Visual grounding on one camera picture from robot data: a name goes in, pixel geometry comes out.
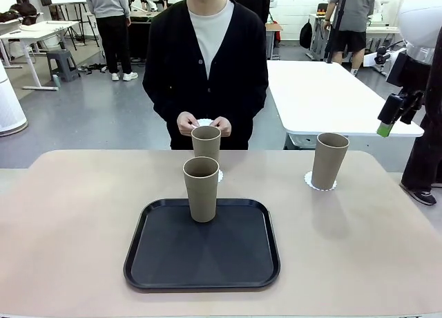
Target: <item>cup rim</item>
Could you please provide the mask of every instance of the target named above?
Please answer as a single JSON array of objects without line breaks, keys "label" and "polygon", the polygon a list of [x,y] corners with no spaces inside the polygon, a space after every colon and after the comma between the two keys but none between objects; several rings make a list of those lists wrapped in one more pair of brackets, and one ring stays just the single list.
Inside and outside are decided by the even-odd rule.
[{"label": "cup rim", "polygon": [[[216,166],[217,166],[216,171],[214,171],[212,174],[210,174],[210,175],[208,175],[208,176],[193,176],[193,175],[187,173],[187,172],[186,172],[186,169],[185,169],[187,163],[188,163],[189,161],[192,161],[192,160],[195,160],[195,159],[210,159],[210,160],[214,161],[214,162],[216,163]],[[187,175],[188,177],[190,177],[190,178],[205,179],[205,178],[210,178],[210,177],[212,177],[213,175],[217,174],[217,173],[220,171],[220,164],[218,163],[218,161],[216,161],[215,159],[210,158],[210,157],[193,157],[193,158],[190,158],[189,160],[187,160],[187,161],[184,163],[184,165],[182,166],[182,171],[184,172],[184,174],[186,174],[186,175]]]},{"label": "cup rim", "polygon": [[[214,137],[214,138],[199,138],[199,137],[195,137],[195,136],[193,135],[193,132],[194,132],[195,130],[197,130],[197,129],[199,129],[199,128],[204,128],[204,127],[215,128],[215,129],[217,129],[217,130],[219,131],[219,133],[218,133],[217,136]],[[191,135],[192,135],[192,138],[195,138],[196,140],[201,140],[201,141],[217,140],[217,139],[221,136],[221,130],[220,130],[218,127],[212,127],[212,126],[200,126],[200,127],[196,127],[196,128],[194,128],[194,129],[192,130],[192,132],[191,132]]]},{"label": "cup rim", "polygon": [[[331,146],[331,145],[325,144],[322,140],[320,140],[321,135],[325,135],[325,134],[327,134],[327,135],[329,135],[329,134],[332,134],[332,135],[338,135],[338,136],[340,136],[340,137],[346,139],[347,144],[346,144],[345,146],[343,146],[343,147],[333,147],[333,146]],[[321,143],[321,144],[324,145],[325,147],[329,147],[330,149],[345,149],[346,147],[348,147],[348,146],[350,145],[350,141],[349,141],[349,139],[348,139],[347,137],[345,137],[344,135],[341,135],[340,133],[320,133],[320,134],[317,136],[317,140],[318,140],[319,143]]]}]

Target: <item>person in gray hoodie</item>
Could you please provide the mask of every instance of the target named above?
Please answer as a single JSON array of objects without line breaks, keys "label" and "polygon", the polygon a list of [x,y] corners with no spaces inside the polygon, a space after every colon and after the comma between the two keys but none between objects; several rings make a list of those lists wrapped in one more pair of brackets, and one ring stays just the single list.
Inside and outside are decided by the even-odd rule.
[{"label": "person in gray hoodie", "polygon": [[102,37],[104,54],[112,80],[118,81],[117,57],[122,63],[123,80],[138,77],[132,71],[129,53],[128,27],[131,24],[128,0],[86,0],[89,10],[97,18],[97,27]]}]

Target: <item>black tray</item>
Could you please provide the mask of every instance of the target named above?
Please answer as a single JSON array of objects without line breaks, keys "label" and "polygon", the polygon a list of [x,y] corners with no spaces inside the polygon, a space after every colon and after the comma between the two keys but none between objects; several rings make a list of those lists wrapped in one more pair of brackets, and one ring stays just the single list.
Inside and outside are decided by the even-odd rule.
[{"label": "black tray", "polygon": [[261,288],[279,271],[269,212],[247,199],[218,199],[210,223],[193,221],[187,199],[151,203],[124,264],[132,286],[152,291]]}]

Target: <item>man in black cardigan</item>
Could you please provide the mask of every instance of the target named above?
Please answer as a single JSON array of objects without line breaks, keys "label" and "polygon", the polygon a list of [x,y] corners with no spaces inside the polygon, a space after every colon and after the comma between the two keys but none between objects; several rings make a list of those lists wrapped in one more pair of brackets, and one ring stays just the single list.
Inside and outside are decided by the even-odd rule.
[{"label": "man in black cardigan", "polygon": [[172,149],[192,149],[197,119],[212,119],[221,149],[248,149],[269,85],[265,26],[234,0],[185,0],[152,23],[144,89]]}]

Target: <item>tray rim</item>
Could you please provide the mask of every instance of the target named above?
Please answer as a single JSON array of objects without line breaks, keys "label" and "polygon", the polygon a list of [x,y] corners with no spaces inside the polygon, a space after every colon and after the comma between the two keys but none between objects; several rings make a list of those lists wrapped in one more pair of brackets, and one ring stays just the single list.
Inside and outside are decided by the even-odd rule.
[{"label": "tray rim", "polygon": [[266,226],[266,231],[268,235],[271,235],[271,237],[267,236],[268,240],[269,240],[269,246],[270,246],[270,253],[271,253],[271,257],[272,257],[272,262],[273,262],[273,272],[271,274],[271,276],[261,282],[261,283],[256,283],[255,285],[238,285],[238,286],[211,286],[211,287],[206,287],[206,286],[144,286],[139,284],[138,282],[136,282],[132,275],[131,275],[131,270],[132,270],[132,264],[133,264],[133,256],[135,256],[137,250],[134,250],[134,248],[138,248],[138,244],[140,242],[140,237],[142,234],[142,230],[144,229],[144,226],[142,226],[142,222],[144,223],[146,218],[147,218],[147,214],[154,210],[157,209],[158,207],[164,206],[165,202],[170,202],[170,201],[174,201],[177,203],[177,205],[188,205],[188,199],[187,198],[162,198],[162,199],[158,199],[153,201],[152,203],[149,203],[141,212],[140,217],[138,218],[138,222],[137,222],[137,227],[135,228],[132,240],[131,240],[131,244],[129,246],[128,249],[128,253],[126,255],[126,259],[124,260],[124,265],[123,265],[123,274],[124,274],[124,278],[126,279],[127,283],[138,289],[138,290],[195,290],[195,291],[201,291],[201,290],[207,290],[207,291],[211,291],[211,290],[246,290],[246,289],[261,289],[264,287],[267,287],[269,285],[271,285],[279,276],[280,274],[280,270],[281,270],[281,262],[280,262],[280,257],[279,257],[279,252],[278,252],[278,247],[276,245],[276,238],[275,238],[275,232],[273,230],[273,223],[271,222],[271,215],[269,210],[260,202],[254,200],[254,199],[248,199],[248,198],[217,198],[216,200],[216,205],[227,205],[227,203],[230,200],[234,200],[236,202],[240,201],[243,206],[250,206],[250,205],[255,205],[257,208],[260,209],[260,211],[264,214],[264,220],[265,220],[265,226]]}]

